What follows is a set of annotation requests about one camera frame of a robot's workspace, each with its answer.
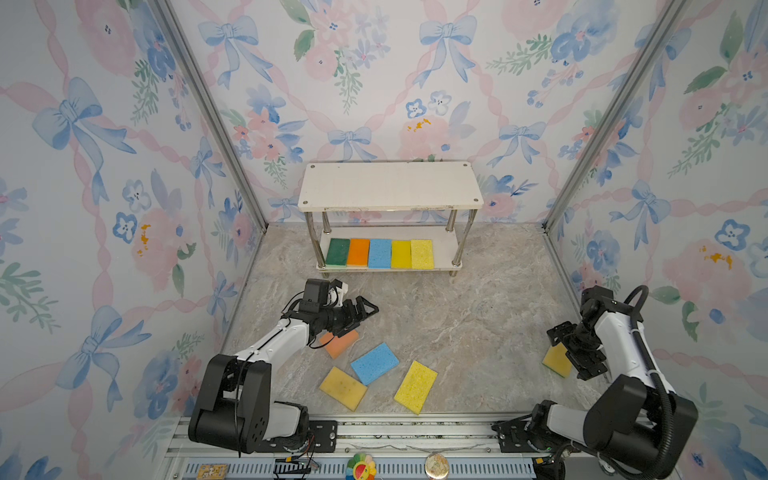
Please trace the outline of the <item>green scrub sponge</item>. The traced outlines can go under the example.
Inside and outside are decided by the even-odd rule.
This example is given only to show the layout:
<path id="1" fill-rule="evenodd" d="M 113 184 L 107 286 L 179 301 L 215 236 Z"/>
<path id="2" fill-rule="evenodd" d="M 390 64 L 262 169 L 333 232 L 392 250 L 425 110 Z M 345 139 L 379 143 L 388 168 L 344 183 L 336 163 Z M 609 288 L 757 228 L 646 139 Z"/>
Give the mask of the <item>green scrub sponge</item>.
<path id="1" fill-rule="evenodd" d="M 332 238 L 326 252 L 326 265 L 333 268 L 344 268 L 347 265 L 350 245 L 350 239 Z"/>

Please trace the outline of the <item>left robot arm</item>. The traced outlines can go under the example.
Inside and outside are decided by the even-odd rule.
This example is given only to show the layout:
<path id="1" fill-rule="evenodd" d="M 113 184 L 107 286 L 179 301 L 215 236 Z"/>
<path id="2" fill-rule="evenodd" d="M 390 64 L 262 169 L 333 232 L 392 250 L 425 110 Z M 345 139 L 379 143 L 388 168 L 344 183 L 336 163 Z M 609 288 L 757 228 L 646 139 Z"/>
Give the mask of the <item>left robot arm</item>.
<path id="1" fill-rule="evenodd" d="M 205 369 L 188 438 L 239 454 L 311 449 L 316 434 L 308 408 L 276 400 L 273 376 L 319 335 L 340 338 L 379 312 L 365 297 L 350 299 L 347 292 L 340 280 L 309 279 L 269 333 L 236 354 L 215 355 Z"/>

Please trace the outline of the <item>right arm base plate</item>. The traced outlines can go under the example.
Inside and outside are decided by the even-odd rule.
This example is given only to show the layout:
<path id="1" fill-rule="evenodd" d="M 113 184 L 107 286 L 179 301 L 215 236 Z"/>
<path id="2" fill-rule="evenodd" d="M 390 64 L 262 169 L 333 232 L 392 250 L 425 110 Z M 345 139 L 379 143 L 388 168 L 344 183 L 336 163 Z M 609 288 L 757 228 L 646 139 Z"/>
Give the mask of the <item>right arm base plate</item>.
<path id="1" fill-rule="evenodd" d="M 530 415 L 491 425 L 502 453 L 535 454 L 561 460 L 581 450 L 565 437 L 537 427 Z"/>

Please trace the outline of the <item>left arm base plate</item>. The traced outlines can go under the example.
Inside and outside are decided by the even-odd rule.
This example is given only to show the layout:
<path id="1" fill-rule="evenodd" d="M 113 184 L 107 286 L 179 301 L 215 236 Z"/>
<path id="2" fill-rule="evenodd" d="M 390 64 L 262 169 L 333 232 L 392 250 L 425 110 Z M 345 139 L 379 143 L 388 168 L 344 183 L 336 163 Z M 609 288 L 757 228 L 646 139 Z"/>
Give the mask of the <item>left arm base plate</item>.
<path id="1" fill-rule="evenodd" d="M 335 420 L 310 420 L 299 426 L 289 437 L 275 437 L 261 441 L 256 453 L 298 455 L 301 453 L 334 453 L 338 439 L 338 422 Z"/>

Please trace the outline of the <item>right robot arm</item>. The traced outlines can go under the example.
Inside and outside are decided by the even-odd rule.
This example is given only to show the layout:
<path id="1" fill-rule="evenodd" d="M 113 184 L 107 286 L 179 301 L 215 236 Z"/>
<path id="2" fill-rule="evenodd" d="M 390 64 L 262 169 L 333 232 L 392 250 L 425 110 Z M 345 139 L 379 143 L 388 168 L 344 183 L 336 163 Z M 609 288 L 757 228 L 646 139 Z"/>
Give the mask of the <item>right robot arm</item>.
<path id="1" fill-rule="evenodd" d="M 607 374 L 610 385 L 588 409 L 551 400 L 537 404 L 525 425 L 532 445 L 574 447 L 626 479 L 664 479 L 675 469 L 698 421 L 694 403 L 665 379 L 646 342 L 641 309 L 645 285 L 619 301 L 612 290 L 582 291 L 580 319 L 547 332 L 581 380 Z"/>

